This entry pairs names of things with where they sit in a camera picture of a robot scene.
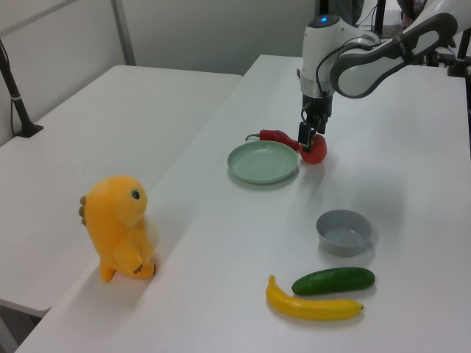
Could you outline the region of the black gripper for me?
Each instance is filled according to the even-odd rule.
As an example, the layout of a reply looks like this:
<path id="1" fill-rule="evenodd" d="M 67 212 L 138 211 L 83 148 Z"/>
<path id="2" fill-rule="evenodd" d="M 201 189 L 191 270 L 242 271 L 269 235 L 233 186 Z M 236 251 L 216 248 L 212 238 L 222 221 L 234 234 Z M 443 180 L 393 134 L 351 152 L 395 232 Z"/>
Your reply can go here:
<path id="1" fill-rule="evenodd" d="M 320 98 L 312 98 L 302 95 L 301 119 L 298 129 L 298 143 L 300 150 L 311 151 L 311 127 L 316 127 L 317 134 L 325 134 L 329 117 L 332 114 L 333 97 L 324 95 Z"/>

